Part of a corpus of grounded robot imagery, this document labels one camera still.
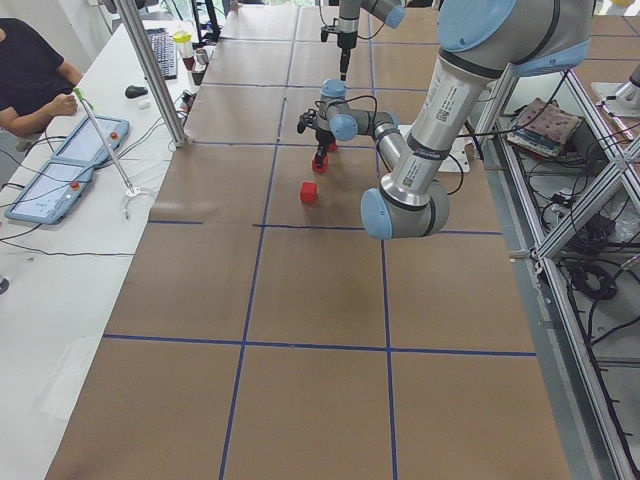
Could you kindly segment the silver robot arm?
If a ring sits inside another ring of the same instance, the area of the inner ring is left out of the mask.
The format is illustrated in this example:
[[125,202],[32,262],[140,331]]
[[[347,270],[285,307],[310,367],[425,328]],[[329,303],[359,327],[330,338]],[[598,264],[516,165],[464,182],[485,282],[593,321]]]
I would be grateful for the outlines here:
[[360,11],[364,10],[380,20],[384,25],[396,29],[405,17],[405,1],[398,0],[353,0],[339,1],[338,17],[331,24],[323,23],[320,39],[326,43],[330,35],[336,36],[336,44],[341,50],[340,79],[347,79],[351,51],[356,48]]
[[388,112],[352,108],[342,78],[324,82],[316,108],[300,115],[297,129],[314,130],[317,168],[335,141],[371,137],[391,170],[362,196],[365,230],[383,240],[431,235],[449,215],[447,192],[435,176],[486,85],[509,65],[519,76],[579,65],[592,15],[590,1],[446,1],[429,90],[407,134]]

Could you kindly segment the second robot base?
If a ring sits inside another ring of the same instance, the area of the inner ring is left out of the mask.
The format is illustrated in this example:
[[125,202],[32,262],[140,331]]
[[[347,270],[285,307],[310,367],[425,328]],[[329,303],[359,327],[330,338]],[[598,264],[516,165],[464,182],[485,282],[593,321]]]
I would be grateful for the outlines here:
[[639,67],[622,82],[593,82],[597,96],[596,104],[604,107],[611,115],[639,117]]

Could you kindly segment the person's hand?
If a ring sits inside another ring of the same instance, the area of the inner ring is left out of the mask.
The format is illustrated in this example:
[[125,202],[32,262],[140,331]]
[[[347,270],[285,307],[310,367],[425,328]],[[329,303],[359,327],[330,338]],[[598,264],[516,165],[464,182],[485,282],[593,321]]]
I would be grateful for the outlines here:
[[50,115],[71,116],[77,112],[78,104],[73,94],[59,94],[49,104]]

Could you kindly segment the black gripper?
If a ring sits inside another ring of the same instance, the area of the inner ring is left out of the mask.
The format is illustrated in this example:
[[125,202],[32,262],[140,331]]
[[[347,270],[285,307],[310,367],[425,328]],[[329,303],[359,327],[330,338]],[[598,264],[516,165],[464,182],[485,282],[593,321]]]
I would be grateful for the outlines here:
[[331,34],[337,36],[337,46],[342,49],[340,54],[340,80],[347,79],[349,68],[349,50],[356,47],[356,21],[353,19],[334,19],[330,25],[321,27],[321,41],[326,42]]
[[323,166],[329,152],[328,145],[336,144],[336,137],[329,127],[326,101],[316,101],[314,108],[308,108],[299,115],[296,131],[303,134],[306,129],[315,131],[315,138],[319,144],[314,155],[314,165]]

